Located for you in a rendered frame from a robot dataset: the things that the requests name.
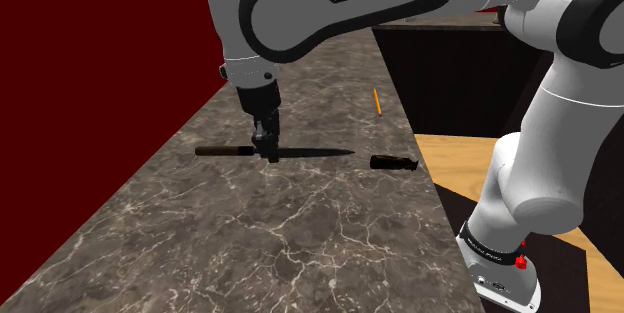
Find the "black bottle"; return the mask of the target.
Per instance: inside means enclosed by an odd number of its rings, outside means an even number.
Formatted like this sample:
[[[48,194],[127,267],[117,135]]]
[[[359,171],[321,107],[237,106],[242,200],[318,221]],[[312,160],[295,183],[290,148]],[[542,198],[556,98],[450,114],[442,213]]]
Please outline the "black bottle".
[[[418,167],[418,161],[406,157],[372,155],[369,165],[371,169],[415,171]]]

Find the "dark cabinet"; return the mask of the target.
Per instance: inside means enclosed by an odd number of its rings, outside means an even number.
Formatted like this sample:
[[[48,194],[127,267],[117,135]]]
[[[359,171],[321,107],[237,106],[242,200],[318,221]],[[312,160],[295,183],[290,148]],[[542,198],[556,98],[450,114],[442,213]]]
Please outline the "dark cabinet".
[[[517,132],[553,61],[490,12],[372,29],[412,131],[499,138]]]

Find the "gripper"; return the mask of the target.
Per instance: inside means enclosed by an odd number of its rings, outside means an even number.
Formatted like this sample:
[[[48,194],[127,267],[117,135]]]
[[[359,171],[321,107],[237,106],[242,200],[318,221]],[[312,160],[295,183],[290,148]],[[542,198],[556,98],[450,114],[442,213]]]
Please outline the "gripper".
[[[268,85],[258,88],[237,87],[236,90],[243,111],[254,119],[254,132],[251,141],[256,152],[261,157],[266,155],[265,142],[267,139],[268,161],[277,163],[279,161],[279,107],[281,105],[278,82],[274,80]]]

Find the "brown-handled kitchen knife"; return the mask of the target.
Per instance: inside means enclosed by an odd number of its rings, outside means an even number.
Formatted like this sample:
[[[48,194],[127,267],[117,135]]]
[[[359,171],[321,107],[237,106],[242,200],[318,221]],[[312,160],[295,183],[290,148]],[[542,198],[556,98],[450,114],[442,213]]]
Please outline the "brown-handled kitchen knife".
[[[352,150],[335,148],[279,147],[277,152],[279,158],[327,157],[354,154]],[[253,146],[197,146],[195,154],[197,156],[253,156],[260,155],[260,152]]]

